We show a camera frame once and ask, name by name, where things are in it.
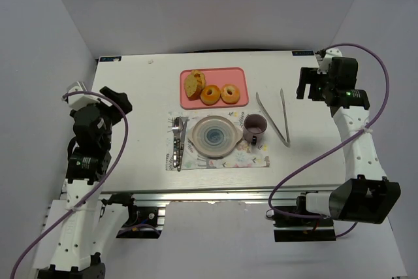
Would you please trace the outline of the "metal tongs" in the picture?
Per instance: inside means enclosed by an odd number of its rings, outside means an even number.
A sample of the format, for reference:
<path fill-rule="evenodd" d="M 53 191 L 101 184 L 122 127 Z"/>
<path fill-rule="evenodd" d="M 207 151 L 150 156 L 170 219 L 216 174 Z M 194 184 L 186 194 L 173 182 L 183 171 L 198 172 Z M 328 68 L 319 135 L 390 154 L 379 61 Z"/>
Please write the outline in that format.
<path fill-rule="evenodd" d="M 282 110 L 283 110 L 283 121 L 284 121 L 284 126 L 285 126 L 285 136 L 282 134 L 282 132 L 280 131 L 278 126 L 275 124 L 275 122 L 272 119 L 272 117 L 270 116 L 270 114 L 268 113 L 267 109 L 263 105 L 263 103 L 262 103 L 262 101 L 259 97 L 258 92 L 255 94 L 255 98 L 256 98 L 256 102 L 259 105 L 262 113 L 265 115 L 266 119 L 270 122 L 271 126 L 273 127 L 274 131 L 276 132 L 277 136 L 279 137 L 279 139 L 281 140 L 283 145 L 287 148 L 290 148 L 291 147 L 291 139 L 290 139 L 290 134 L 289 134 L 289 125 L 288 125 L 287 111 L 286 111 L 286 106 L 285 106 L 285 94 L 283 92 L 283 89 L 282 88 L 280 89 L 280 99 L 281 99 L 281 105 L 282 105 Z"/>

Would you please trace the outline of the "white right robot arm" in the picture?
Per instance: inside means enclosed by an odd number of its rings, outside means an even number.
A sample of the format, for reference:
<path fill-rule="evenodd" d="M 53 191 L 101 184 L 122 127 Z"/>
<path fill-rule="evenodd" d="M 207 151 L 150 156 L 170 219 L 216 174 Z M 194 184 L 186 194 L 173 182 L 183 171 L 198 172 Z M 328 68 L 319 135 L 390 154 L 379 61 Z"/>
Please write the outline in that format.
<path fill-rule="evenodd" d="M 330 193 L 309 192 L 310 214 L 334 220 L 381 224 L 400 196 L 400 186 L 383 170 L 372 139 L 367 93 L 355 85 L 359 65 L 337 48 L 320 53 L 317 68 L 300 70 L 297 99 L 324 102 L 343 144 L 346 180 Z"/>

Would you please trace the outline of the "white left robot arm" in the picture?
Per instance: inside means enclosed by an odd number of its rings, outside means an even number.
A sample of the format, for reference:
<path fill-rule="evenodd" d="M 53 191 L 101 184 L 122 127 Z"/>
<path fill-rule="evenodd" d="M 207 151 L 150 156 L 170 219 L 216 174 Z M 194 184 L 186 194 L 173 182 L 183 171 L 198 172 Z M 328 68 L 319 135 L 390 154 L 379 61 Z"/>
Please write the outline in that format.
<path fill-rule="evenodd" d="M 108 87 L 88 91 L 82 82 L 71 84 L 63 100 L 74 120 L 74 138 L 67 150 L 65 217 L 48 267 L 38 278 L 104 278 L 105 253 L 129 218 L 133 200 L 128 194 L 105 201 L 101 220 L 97 208 L 102 185 L 118 159 L 110 155 L 112 128 L 127 122 L 132 105 L 125 93 Z"/>

